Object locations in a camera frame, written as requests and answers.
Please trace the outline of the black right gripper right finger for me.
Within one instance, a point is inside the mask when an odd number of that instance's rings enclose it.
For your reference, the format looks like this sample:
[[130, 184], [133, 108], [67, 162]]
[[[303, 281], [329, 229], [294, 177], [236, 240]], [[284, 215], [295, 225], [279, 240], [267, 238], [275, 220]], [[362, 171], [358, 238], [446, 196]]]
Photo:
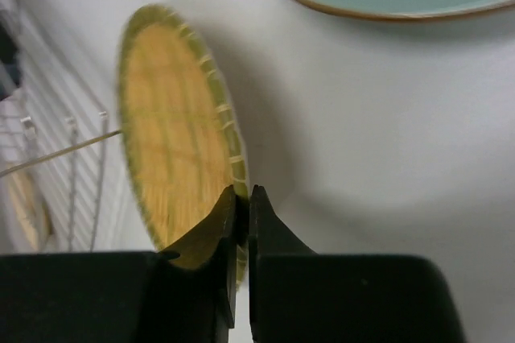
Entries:
[[307, 289], [302, 264], [315, 255], [278, 217], [264, 187], [256, 185], [249, 207], [249, 322], [253, 331], [269, 323], [274, 300], [289, 309]]

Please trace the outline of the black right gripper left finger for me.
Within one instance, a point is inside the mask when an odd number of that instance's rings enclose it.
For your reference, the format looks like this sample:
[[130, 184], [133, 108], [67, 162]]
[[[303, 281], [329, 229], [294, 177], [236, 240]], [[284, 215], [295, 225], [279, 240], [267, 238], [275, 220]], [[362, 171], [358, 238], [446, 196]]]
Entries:
[[186, 320], [202, 320], [204, 310], [235, 325], [237, 195], [225, 188], [211, 212], [178, 241], [159, 252], [174, 276], [172, 309]]

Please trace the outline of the woven bamboo round plate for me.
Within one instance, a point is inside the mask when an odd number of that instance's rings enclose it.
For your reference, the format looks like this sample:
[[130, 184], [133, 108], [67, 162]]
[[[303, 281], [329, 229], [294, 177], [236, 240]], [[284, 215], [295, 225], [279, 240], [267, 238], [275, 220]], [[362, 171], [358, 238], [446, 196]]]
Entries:
[[225, 79], [202, 36], [148, 4], [122, 34], [117, 104], [128, 175], [154, 246], [179, 240], [233, 186], [249, 199], [245, 144]]

